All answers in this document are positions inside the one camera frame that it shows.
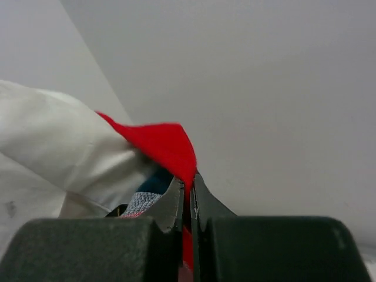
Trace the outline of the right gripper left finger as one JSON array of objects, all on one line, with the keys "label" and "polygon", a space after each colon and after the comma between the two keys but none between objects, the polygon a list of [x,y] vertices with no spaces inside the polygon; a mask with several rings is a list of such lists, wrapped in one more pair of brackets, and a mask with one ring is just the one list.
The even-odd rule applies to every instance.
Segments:
[{"label": "right gripper left finger", "polygon": [[37,219],[14,235],[2,281],[177,281],[184,185],[134,218]]}]

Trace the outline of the red patterned pillowcase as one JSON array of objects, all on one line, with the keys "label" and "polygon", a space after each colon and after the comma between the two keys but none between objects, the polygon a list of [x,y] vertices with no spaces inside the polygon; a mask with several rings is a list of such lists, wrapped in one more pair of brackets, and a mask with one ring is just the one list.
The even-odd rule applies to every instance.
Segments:
[{"label": "red patterned pillowcase", "polygon": [[121,125],[103,113],[98,114],[131,145],[184,184],[183,264],[179,270],[179,281],[193,281],[193,241],[189,207],[197,160],[186,132],[178,123],[129,126]]}]

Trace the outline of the white pillow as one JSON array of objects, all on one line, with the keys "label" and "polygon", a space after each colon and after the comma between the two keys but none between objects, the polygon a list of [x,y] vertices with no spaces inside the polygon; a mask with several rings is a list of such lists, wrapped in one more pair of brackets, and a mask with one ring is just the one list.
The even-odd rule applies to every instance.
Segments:
[{"label": "white pillow", "polygon": [[38,218],[103,217],[155,164],[79,100],[1,82],[1,249]]}]

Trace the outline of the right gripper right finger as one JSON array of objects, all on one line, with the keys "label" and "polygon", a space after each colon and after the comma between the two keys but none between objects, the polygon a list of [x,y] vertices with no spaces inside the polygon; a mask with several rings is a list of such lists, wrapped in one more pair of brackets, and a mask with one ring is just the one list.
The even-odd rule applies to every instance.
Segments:
[{"label": "right gripper right finger", "polygon": [[201,175],[190,192],[195,281],[370,281],[349,229],[322,216],[238,216]]}]

